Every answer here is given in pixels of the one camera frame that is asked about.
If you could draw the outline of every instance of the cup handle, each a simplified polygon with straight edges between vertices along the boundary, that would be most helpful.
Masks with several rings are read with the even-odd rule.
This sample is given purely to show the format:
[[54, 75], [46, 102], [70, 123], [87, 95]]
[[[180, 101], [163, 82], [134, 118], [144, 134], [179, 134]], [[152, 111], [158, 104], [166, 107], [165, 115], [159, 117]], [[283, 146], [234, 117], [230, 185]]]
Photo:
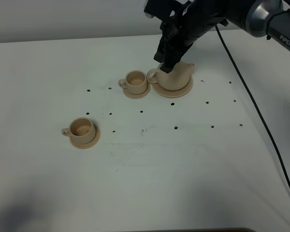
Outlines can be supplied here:
[[158, 80], [157, 80], [157, 77], [156, 76], [153, 76], [152, 78], [150, 78], [150, 76], [154, 73], [157, 73], [159, 72], [159, 69], [152, 69], [152, 70], [149, 70], [149, 72], [147, 73], [147, 82], [150, 83], [150, 84], [157, 84], [158, 83]]
[[63, 130], [61, 131], [61, 133], [62, 133], [64, 136], [71, 137], [71, 134], [70, 134], [70, 130], [69, 130], [69, 128], [63, 129]]
[[118, 85], [122, 88], [127, 88], [127, 83], [125, 79], [121, 79], [118, 81]]

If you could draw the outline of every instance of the beige ceramic cup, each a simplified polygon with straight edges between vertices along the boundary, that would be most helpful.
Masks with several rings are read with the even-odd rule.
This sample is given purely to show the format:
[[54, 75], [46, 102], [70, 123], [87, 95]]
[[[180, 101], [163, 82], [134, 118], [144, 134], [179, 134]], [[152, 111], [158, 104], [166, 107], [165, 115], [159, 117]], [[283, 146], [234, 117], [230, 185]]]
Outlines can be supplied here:
[[151, 84], [158, 83], [168, 91], [178, 91], [188, 84], [193, 68], [193, 64], [179, 62], [170, 73], [165, 73], [160, 69], [152, 69], [147, 73], [147, 81]]
[[75, 144], [85, 145], [96, 137], [96, 128], [90, 119], [81, 117], [74, 120], [69, 128], [63, 129], [62, 134], [71, 137]]
[[126, 79], [119, 80], [118, 84], [134, 95], [142, 94], [147, 90], [146, 75], [141, 71], [132, 71], [128, 73]]

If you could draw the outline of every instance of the ceramic tea set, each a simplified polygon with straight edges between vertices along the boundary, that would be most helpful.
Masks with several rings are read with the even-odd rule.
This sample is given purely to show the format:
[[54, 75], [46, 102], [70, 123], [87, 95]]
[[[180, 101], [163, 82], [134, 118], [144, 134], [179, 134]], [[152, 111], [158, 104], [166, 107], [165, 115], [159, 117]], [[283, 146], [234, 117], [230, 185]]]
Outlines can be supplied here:
[[139, 99], [150, 91], [150, 84], [154, 90], [167, 98], [179, 98], [189, 93], [193, 86], [191, 73], [193, 64], [177, 63], [170, 73], [158, 69], [150, 70], [147, 75], [141, 71], [132, 71], [118, 84], [123, 88], [128, 98]]
[[[152, 69], [147, 75], [141, 71], [132, 71], [118, 84], [123, 93], [131, 99], [145, 97], [150, 91], [150, 85], [160, 95], [167, 98], [179, 98], [187, 94], [192, 86], [191, 73], [193, 64], [177, 63], [170, 73]], [[70, 138], [71, 144], [78, 149], [93, 147], [100, 138], [100, 129], [89, 118], [78, 118], [70, 126], [62, 130], [62, 134]]]

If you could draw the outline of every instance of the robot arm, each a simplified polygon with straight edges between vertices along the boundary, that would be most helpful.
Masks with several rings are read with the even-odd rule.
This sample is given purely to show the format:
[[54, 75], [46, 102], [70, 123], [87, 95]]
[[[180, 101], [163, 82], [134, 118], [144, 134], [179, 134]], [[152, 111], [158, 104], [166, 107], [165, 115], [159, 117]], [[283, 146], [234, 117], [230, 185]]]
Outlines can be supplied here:
[[198, 38], [218, 23], [226, 26], [227, 20], [254, 37], [268, 35], [290, 51], [290, 11], [282, 10], [281, 0], [148, 0], [144, 12], [162, 21], [154, 59], [166, 73]]

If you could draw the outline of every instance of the white wall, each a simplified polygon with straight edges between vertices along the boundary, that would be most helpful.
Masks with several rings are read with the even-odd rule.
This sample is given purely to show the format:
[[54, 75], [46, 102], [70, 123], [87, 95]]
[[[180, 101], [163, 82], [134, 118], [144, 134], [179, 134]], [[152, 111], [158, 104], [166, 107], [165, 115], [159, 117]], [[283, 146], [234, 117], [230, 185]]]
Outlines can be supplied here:
[[144, 0], [0, 0], [0, 43], [160, 33], [160, 21], [146, 18], [143, 6]]

